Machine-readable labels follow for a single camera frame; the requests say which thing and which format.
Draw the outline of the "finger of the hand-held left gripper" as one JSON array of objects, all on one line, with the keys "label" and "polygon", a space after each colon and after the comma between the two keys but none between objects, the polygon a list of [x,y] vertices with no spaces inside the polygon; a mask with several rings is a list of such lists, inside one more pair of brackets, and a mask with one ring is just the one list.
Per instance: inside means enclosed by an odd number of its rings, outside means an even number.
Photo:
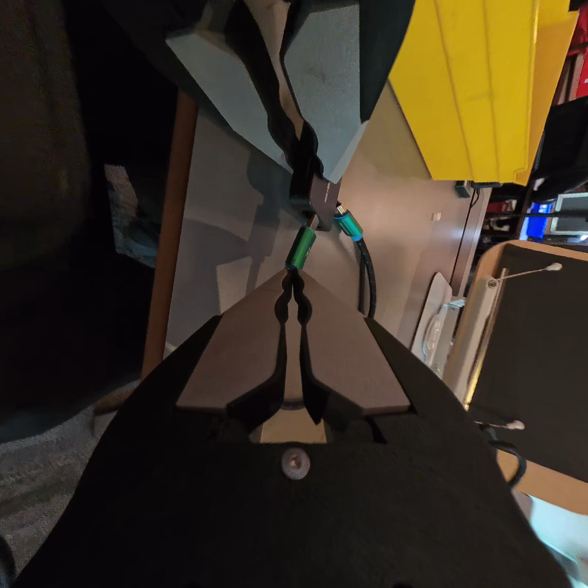
[{"label": "finger of the hand-held left gripper", "polygon": [[303,120],[316,136],[322,175],[340,182],[368,121],[361,115],[358,1],[297,1],[283,53]]},{"label": "finger of the hand-held left gripper", "polygon": [[223,35],[193,28],[166,43],[231,129],[292,173],[285,151],[270,134],[269,115],[253,78]]}]

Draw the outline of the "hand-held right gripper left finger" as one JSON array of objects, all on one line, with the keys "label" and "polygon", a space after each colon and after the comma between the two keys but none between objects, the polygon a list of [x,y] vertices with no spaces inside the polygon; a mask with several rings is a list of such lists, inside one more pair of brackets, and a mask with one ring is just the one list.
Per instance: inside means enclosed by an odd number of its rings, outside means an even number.
[{"label": "hand-held right gripper left finger", "polygon": [[282,269],[221,317],[176,403],[254,430],[280,409],[291,275]]}]

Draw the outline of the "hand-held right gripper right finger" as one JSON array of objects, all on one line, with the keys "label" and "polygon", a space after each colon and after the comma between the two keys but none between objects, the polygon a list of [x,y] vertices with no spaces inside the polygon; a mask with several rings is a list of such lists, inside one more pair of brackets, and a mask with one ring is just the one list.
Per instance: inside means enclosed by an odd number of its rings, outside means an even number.
[{"label": "hand-held right gripper right finger", "polygon": [[406,413],[410,401],[365,318],[303,271],[294,272],[300,374],[311,419],[348,425]]}]

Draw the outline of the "yellow plastic bin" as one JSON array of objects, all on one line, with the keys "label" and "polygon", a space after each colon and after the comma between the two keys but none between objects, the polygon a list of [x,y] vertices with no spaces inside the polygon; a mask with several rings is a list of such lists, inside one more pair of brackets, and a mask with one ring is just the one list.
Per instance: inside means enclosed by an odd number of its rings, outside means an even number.
[{"label": "yellow plastic bin", "polygon": [[416,1],[389,82],[434,180],[530,179],[570,1]]}]

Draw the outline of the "black hdmi port hub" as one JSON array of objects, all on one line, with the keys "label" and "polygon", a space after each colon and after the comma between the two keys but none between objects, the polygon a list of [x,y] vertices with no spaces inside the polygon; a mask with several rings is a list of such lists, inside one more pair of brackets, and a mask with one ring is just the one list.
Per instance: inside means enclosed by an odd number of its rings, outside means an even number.
[{"label": "black hdmi port hub", "polygon": [[316,156],[298,153],[290,181],[289,201],[293,209],[307,221],[317,217],[318,231],[331,230],[340,188],[340,182],[333,183],[320,175]]}]

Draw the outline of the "black charging case with display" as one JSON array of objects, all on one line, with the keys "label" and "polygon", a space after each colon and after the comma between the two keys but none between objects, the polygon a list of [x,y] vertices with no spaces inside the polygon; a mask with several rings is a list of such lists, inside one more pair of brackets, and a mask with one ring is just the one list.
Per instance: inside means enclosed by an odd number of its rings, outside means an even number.
[{"label": "black charging case with display", "polygon": [[484,188],[501,187],[501,182],[474,182],[473,180],[458,180],[454,183],[453,188],[457,196],[461,199],[471,198],[477,191]]}]

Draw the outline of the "black board on white stand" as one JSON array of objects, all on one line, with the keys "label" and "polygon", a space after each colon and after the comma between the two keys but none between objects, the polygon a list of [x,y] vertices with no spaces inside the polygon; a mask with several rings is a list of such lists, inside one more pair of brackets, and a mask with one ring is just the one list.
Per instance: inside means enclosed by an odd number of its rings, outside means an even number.
[{"label": "black board on white stand", "polygon": [[[498,278],[559,262],[562,270]],[[587,514],[587,253],[511,240],[479,261],[466,297],[437,273],[410,349],[475,421],[520,420],[525,430],[483,430],[527,460],[518,489]],[[506,479],[516,458],[500,452]]]}]

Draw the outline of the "black striped jacket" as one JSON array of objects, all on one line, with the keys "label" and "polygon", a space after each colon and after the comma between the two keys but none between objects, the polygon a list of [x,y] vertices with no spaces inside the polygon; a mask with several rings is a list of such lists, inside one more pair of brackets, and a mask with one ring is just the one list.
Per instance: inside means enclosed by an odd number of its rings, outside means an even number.
[{"label": "black striped jacket", "polygon": [[587,97],[552,107],[533,179],[533,202],[547,203],[587,183]]}]

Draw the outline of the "blue plastic bin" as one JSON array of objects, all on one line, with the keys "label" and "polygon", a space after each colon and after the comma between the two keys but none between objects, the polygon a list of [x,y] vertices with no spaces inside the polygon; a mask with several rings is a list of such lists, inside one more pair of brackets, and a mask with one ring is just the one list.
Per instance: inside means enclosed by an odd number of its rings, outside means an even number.
[{"label": "blue plastic bin", "polygon": [[[528,212],[544,214],[552,212],[553,208],[553,203],[533,203],[532,206],[528,209]],[[522,225],[520,239],[542,241],[546,233],[547,225],[547,217],[526,217]]]}]

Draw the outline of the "person's black trouser leg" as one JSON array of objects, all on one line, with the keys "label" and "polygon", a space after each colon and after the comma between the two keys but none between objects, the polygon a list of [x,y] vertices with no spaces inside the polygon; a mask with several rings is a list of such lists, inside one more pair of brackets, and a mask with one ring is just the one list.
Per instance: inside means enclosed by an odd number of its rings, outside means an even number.
[{"label": "person's black trouser leg", "polygon": [[1,442],[140,377],[154,270],[116,251],[105,167],[160,228],[178,90],[105,1],[1,1]]}]

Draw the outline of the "grey panel on stand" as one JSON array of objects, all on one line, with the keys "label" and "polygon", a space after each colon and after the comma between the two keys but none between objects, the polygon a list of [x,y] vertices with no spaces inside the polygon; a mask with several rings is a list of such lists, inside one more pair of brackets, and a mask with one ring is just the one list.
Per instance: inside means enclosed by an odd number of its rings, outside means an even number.
[{"label": "grey panel on stand", "polygon": [[555,201],[547,234],[563,236],[587,235],[587,192],[559,195]]}]

